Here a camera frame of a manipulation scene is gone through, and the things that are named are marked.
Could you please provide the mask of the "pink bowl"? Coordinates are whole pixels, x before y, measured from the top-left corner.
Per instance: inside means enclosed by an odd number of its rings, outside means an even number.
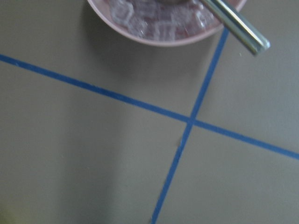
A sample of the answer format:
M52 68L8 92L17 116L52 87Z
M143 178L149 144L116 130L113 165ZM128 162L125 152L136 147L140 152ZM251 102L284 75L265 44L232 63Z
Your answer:
M90 0L88 4L114 31L149 46L183 46L223 28L199 0L178 5L164 5L157 0Z

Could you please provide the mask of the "metal scoop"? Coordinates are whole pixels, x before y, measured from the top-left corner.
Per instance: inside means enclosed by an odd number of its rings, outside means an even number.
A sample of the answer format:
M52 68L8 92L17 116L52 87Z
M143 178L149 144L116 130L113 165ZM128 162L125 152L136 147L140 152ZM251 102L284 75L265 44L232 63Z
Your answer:
M202 3L252 55L271 47L270 41L226 1L203 0Z

